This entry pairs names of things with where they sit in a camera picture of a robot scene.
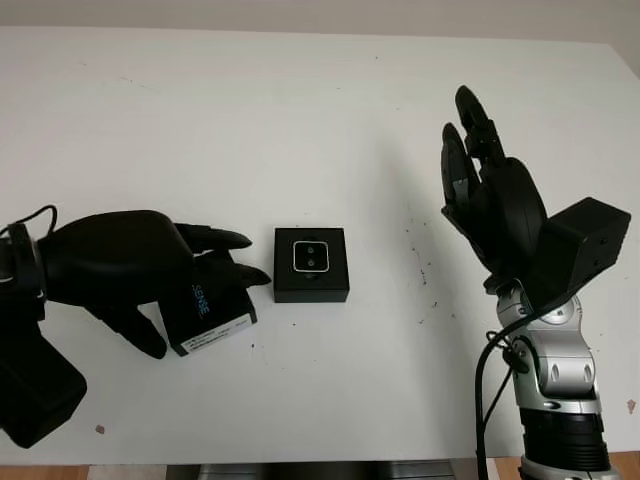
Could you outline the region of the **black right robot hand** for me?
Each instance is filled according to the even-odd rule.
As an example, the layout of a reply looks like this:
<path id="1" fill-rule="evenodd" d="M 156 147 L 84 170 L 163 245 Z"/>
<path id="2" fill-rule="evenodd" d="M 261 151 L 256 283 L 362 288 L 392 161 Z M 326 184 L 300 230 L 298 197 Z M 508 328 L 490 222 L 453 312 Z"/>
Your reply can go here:
<path id="1" fill-rule="evenodd" d="M 492 275 L 521 279 L 547 220 L 543 201 L 526 166 L 505 154 L 493 120 L 471 89 L 459 87 L 455 104 L 466 135 L 451 123 L 443 127 L 442 213 Z"/>

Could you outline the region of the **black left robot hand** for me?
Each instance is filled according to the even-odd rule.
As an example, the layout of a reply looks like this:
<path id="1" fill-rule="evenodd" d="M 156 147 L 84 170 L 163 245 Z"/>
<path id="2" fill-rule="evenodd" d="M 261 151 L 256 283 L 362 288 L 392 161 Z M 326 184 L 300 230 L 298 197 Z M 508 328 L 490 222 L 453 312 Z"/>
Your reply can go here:
<path id="1" fill-rule="evenodd" d="M 230 255 L 251 244 L 241 233 L 152 210 L 91 215 L 37 243 L 49 300 L 87 310 L 154 359 L 167 343 L 140 306 L 168 305 L 177 319 L 209 316 L 216 296 L 268 284 L 264 271 Z"/>

